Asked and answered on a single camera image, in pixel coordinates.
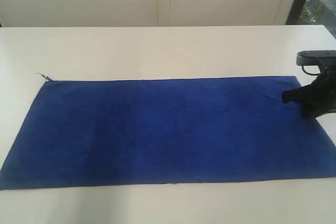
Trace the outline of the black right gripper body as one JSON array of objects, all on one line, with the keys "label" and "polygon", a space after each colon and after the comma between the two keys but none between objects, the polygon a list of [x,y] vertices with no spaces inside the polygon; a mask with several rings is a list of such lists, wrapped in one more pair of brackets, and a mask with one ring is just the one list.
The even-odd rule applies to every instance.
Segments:
[{"label": "black right gripper body", "polygon": [[319,103],[335,102],[335,66],[326,67],[312,83],[314,97]]}]

